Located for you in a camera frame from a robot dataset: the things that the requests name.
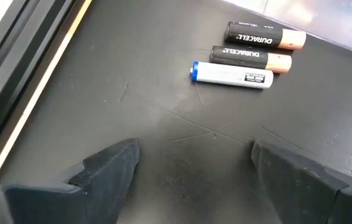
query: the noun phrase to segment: aa battery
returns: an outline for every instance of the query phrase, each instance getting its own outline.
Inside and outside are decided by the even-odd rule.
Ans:
[[[269,70],[194,62],[191,68],[193,82],[220,83],[251,88],[270,88],[274,75]]]
[[[288,73],[292,66],[292,57],[257,50],[253,47],[213,46],[210,62]]]
[[[300,50],[305,45],[306,32],[247,22],[229,22],[225,38],[227,42]]]

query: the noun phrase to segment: white battery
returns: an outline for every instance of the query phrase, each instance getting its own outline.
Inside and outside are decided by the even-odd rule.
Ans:
[[[274,79],[274,74],[270,70],[206,62],[194,62],[190,72],[193,82],[220,83],[261,89],[270,88]]]

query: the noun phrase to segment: duracell battery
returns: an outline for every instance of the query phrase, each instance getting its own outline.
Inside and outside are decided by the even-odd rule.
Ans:
[[[226,42],[300,50],[305,45],[306,32],[247,22],[229,22],[225,39]]]
[[[213,46],[211,63],[271,70],[275,73],[288,73],[292,66],[290,55],[275,54],[253,47]]]

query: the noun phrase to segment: black tabletop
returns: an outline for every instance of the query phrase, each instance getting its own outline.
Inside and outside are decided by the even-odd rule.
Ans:
[[[119,223],[279,223],[250,161],[254,139],[352,175],[352,52],[308,37],[268,90],[192,84],[193,61],[209,60],[229,21],[282,27],[220,0],[94,0],[0,182],[139,138]]]

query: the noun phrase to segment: duracell logo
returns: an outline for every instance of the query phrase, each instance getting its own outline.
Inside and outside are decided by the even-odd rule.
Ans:
[[[223,50],[223,53],[236,54],[236,55],[245,55],[245,56],[250,56],[250,57],[260,57],[260,54],[258,52],[251,52],[249,50],[237,50],[237,49],[227,49],[227,48],[225,48]]]
[[[256,42],[256,43],[261,43],[261,44],[272,44],[272,42],[273,42],[273,39],[271,39],[271,38],[255,37],[252,35],[238,34],[235,38],[237,40],[244,40],[244,41]]]

